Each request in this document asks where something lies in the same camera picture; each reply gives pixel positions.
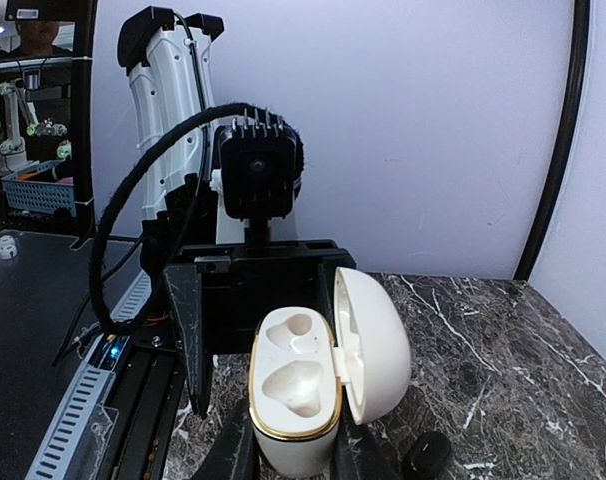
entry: earbud charging case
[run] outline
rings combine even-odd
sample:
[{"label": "earbud charging case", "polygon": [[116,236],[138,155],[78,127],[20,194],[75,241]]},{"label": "earbud charging case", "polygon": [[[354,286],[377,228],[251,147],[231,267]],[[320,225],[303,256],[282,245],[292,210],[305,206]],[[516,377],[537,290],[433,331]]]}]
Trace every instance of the earbud charging case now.
[{"label": "earbud charging case", "polygon": [[357,424],[375,420],[404,397],[411,370],[403,323],[383,287],[337,268],[334,321],[304,307],[269,313],[250,361],[250,416],[259,446],[281,475],[303,478],[330,462],[343,386]]}]

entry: blue storage basket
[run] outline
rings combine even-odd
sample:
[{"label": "blue storage basket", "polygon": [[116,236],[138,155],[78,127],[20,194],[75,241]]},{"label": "blue storage basket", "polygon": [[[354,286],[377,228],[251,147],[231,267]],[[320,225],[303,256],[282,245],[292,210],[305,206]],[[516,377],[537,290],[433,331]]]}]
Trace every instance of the blue storage basket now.
[{"label": "blue storage basket", "polygon": [[59,208],[66,208],[70,211],[72,217],[76,217],[74,185],[31,182],[29,180],[18,182],[16,180],[27,173],[46,172],[59,163],[61,163],[60,160],[50,160],[3,177],[1,182],[10,208],[49,214],[56,212]]}]

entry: black table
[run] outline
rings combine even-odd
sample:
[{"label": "black table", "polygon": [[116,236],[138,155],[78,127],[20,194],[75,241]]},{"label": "black table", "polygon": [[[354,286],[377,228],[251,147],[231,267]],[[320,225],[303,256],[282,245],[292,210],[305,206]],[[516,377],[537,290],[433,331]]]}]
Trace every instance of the black table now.
[{"label": "black table", "polygon": [[[70,357],[50,366],[87,290],[90,245],[70,250],[74,238],[2,232],[17,240],[19,256],[0,260],[0,480],[23,479],[78,366]],[[112,265],[131,244],[111,242]],[[116,304],[138,273],[138,256],[106,289]],[[92,323],[88,308],[82,324]]]}]

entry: black pipe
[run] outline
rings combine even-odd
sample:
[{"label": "black pipe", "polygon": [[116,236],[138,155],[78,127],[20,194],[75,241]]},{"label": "black pipe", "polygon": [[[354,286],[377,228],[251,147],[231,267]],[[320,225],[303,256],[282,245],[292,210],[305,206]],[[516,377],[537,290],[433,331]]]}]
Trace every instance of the black pipe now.
[{"label": "black pipe", "polygon": [[563,176],[567,168],[572,140],[574,139],[574,132],[576,130],[581,94],[583,93],[589,33],[590,0],[575,0],[570,64],[568,67],[559,130],[539,207],[534,217],[532,229],[530,230],[530,236],[527,239],[523,255],[514,274],[515,280],[528,280],[530,278],[536,259],[543,246],[548,227],[550,226],[556,200],[561,191]]},{"label": "black pipe", "polygon": [[78,219],[78,245],[96,230],[92,187],[92,145],[90,131],[92,54],[98,0],[78,2],[74,28],[72,63],[72,154],[74,158],[74,196]]}]

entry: black cable sleeve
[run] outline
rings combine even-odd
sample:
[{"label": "black cable sleeve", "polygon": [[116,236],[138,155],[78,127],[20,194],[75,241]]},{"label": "black cable sleeve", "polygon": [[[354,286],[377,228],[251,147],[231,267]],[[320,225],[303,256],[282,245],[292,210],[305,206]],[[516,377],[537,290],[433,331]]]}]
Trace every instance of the black cable sleeve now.
[{"label": "black cable sleeve", "polygon": [[[108,306],[105,304],[103,297],[103,282],[101,280],[101,270],[105,256],[105,250],[107,248],[107,242],[112,232],[112,228],[116,223],[119,213],[125,206],[129,199],[132,191],[136,185],[141,181],[150,167],[156,162],[167,150],[169,150],[176,142],[178,142],[183,136],[191,132],[192,130],[208,124],[213,120],[220,118],[243,115],[245,112],[256,112],[259,121],[265,122],[267,115],[270,115],[270,120],[273,123],[278,121],[278,117],[274,114],[268,113],[265,110],[250,105],[248,103],[231,103],[228,105],[222,105],[219,107],[212,107],[195,114],[188,118],[182,123],[178,124],[172,130],[167,132],[161,139],[154,144],[146,153],[141,157],[138,163],[134,166],[132,171],[123,179],[116,192],[112,196],[110,203],[105,208],[101,217],[96,237],[92,245],[92,253],[90,256],[89,265],[89,286],[90,286],[90,298],[94,313],[101,325],[103,332],[113,333],[116,335],[131,335],[138,328],[140,328],[147,319],[150,313],[152,302],[156,294],[162,288],[162,279],[159,279],[152,286],[152,294],[145,302],[139,313],[130,320],[115,323],[110,317],[110,311]],[[190,221],[190,216],[185,217],[183,231],[187,229]],[[164,259],[164,263],[168,263],[175,255],[176,250],[180,247],[181,238],[177,238],[175,247],[168,253]]]},{"label": "black cable sleeve", "polygon": [[565,98],[561,110],[559,130],[554,143],[554,151],[550,160],[545,186],[541,200],[532,223],[521,260],[514,274],[515,280],[528,280],[536,264],[545,235],[550,226],[556,201],[561,192],[563,177],[570,158],[574,140],[574,131],[579,116],[587,52],[590,37],[590,0],[574,2],[574,25],[572,27],[572,46],[570,48],[570,63],[568,66]]},{"label": "black cable sleeve", "polygon": [[[134,255],[134,253],[139,248],[139,245],[141,245],[142,242],[143,242],[143,234],[139,235],[139,238],[136,239],[136,241],[132,244],[132,246],[125,253],[125,255],[123,255],[121,257],[121,259],[116,264],[114,264],[114,266],[110,270],[108,270],[105,273],[105,275],[103,275],[101,280],[103,282],[107,282],[121,268],[123,268],[123,265],[125,265],[127,263],[127,261],[132,257],[132,255]],[[70,344],[70,341],[72,340],[72,336],[74,335],[74,331],[76,330],[76,327],[78,326],[79,321],[81,320],[81,316],[83,315],[83,312],[85,311],[85,309],[87,308],[89,303],[90,303],[90,292],[87,292],[85,294],[85,297],[83,297],[83,300],[81,300],[81,303],[77,307],[76,312],[74,313],[74,317],[72,317],[72,321],[70,322],[70,325],[67,328],[67,332],[65,332],[65,337],[63,338],[63,341],[61,342],[59,351],[56,353],[56,356],[54,357],[54,360],[52,361],[53,367],[56,367],[65,357],[67,357],[70,354],[70,351],[68,351],[68,350],[70,350],[70,348],[72,349],[71,351],[74,351],[74,347],[76,346],[76,344],[72,345],[72,346],[69,346],[69,344]]]}]

